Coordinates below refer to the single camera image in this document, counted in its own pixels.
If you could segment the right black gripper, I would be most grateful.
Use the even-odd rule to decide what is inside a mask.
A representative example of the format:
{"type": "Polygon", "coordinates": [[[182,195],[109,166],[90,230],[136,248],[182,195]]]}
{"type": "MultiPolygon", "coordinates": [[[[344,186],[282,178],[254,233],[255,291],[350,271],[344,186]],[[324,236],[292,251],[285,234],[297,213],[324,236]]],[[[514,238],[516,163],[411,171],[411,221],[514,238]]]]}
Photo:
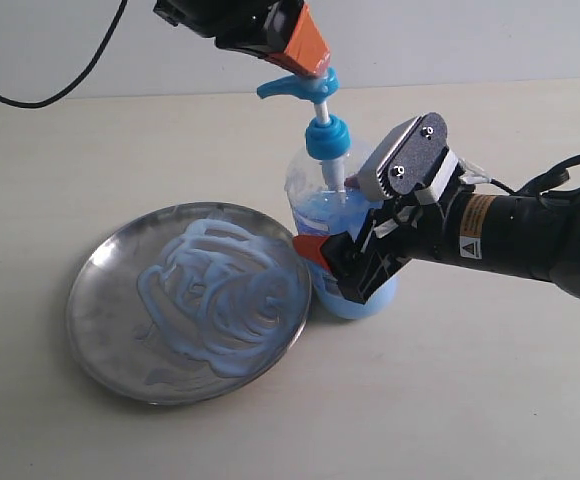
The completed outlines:
{"type": "MultiPolygon", "coordinates": [[[[344,186],[359,190],[357,176],[344,186]]],[[[460,221],[470,199],[470,188],[451,183],[439,202],[421,206],[412,195],[373,207],[360,231],[316,236],[301,234],[292,240],[295,251],[324,269],[342,296],[367,303],[412,260],[463,266],[470,260],[459,253],[460,221]]]]}

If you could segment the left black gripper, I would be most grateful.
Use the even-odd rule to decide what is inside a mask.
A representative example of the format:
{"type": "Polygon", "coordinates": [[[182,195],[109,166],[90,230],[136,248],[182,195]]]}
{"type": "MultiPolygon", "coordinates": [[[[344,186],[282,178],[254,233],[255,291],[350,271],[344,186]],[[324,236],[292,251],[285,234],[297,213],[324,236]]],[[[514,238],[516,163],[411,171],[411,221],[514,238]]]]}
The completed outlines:
{"type": "Polygon", "coordinates": [[[330,48],[305,1],[160,0],[153,12],[226,51],[243,53],[292,74],[326,74],[330,48]]]}

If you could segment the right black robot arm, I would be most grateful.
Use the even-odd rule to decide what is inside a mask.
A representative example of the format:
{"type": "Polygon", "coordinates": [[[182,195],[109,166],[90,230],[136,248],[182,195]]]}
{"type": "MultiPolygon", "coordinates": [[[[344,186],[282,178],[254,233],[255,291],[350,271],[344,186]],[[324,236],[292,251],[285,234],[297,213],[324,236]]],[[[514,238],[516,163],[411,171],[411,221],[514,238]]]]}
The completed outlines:
{"type": "Polygon", "coordinates": [[[357,304],[412,260],[547,282],[580,299],[580,188],[488,195],[454,185],[435,204],[384,202],[357,235],[301,234],[293,246],[357,304]]]}

